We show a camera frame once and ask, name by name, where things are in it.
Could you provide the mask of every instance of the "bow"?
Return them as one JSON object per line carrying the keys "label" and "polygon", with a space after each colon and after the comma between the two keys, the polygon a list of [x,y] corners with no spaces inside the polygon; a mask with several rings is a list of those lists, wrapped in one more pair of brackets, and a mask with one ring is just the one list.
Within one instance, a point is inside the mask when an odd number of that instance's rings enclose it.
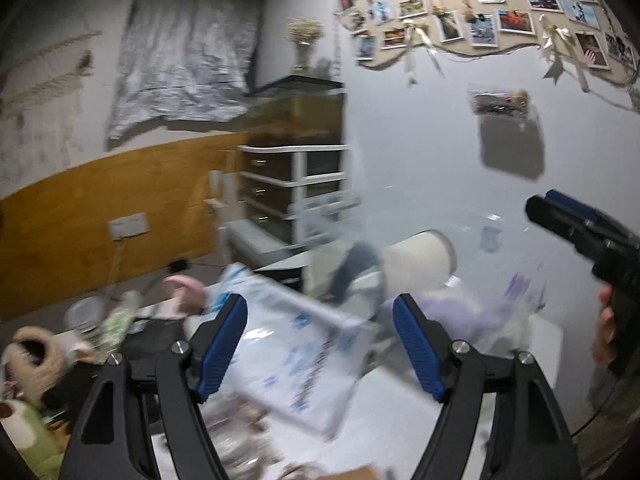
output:
{"label": "bow", "polygon": [[429,26],[424,20],[420,20],[417,22],[415,20],[411,20],[410,18],[406,20],[402,20],[402,24],[404,25],[404,43],[406,45],[406,63],[405,63],[405,71],[409,73],[409,84],[417,84],[418,81],[415,78],[415,62],[412,54],[414,37],[418,37],[418,45],[424,45],[427,48],[427,52],[433,61],[438,72],[442,72],[440,68],[440,64],[436,59],[436,49],[431,43],[431,40],[427,36],[426,30],[428,30]]}
{"label": "bow", "polygon": [[562,57],[558,53],[558,44],[556,43],[556,39],[559,38],[574,62],[578,81],[580,82],[580,88],[582,88],[583,92],[588,92],[589,83],[587,82],[587,78],[583,72],[584,65],[575,51],[575,46],[577,43],[575,35],[572,34],[572,32],[568,28],[560,28],[557,25],[551,23],[551,21],[545,14],[540,16],[540,25],[542,25],[543,30],[542,55],[547,61],[551,61],[551,53],[555,53],[553,63],[548,72],[545,74],[545,78],[552,77],[554,79],[554,82],[557,83],[558,79],[562,75],[562,72],[564,72]]}

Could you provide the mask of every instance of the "photo wall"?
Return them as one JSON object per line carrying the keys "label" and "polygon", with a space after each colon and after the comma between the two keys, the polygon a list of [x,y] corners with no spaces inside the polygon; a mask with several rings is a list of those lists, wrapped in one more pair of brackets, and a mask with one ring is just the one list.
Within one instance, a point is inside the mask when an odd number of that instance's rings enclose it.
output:
{"label": "photo wall", "polygon": [[603,0],[337,0],[336,14],[367,68],[391,65],[408,43],[471,57],[546,44],[613,85],[636,77],[638,53]]}

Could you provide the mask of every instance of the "paper roll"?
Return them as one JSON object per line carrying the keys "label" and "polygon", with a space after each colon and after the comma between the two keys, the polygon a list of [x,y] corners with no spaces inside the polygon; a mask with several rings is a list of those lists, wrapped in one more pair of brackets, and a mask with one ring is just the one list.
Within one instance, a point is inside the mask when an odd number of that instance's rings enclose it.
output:
{"label": "paper roll", "polygon": [[382,251],[388,300],[405,292],[429,292],[444,286],[456,270],[456,253],[438,231],[424,231]]}

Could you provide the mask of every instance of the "wall socket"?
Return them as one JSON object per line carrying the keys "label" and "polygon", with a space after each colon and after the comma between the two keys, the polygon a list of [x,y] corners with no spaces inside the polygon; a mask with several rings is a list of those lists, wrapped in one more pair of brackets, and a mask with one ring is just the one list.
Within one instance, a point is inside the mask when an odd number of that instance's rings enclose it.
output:
{"label": "wall socket", "polygon": [[131,216],[123,216],[107,222],[112,240],[131,238],[149,231],[145,213],[137,213]]}

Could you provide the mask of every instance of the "drawer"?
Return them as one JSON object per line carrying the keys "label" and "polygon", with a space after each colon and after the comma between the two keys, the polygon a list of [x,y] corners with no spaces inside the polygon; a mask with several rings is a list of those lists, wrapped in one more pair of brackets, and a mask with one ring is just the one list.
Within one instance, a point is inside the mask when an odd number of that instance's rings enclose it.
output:
{"label": "drawer", "polygon": [[271,236],[289,245],[293,243],[293,220],[283,220],[249,203],[246,204],[246,216]]}
{"label": "drawer", "polygon": [[311,198],[313,196],[333,193],[334,191],[340,191],[340,180],[336,180],[335,182],[323,182],[322,184],[311,184],[310,186],[306,186],[306,197]]}
{"label": "drawer", "polygon": [[325,173],[338,173],[342,151],[334,152],[308,152],[306,156],[306,175],[322,175]]}
{"label": "drawer", "polygon": [[244,199],[275,209],[282,214],[287,214],[289,204],[293,202],[291,187],[274,186],[247,177],[242,178],[241,196]]}
{"label": "drawer", "polygon": [[242,152],[244,170],[261,176],[291,181],[292,153]]}

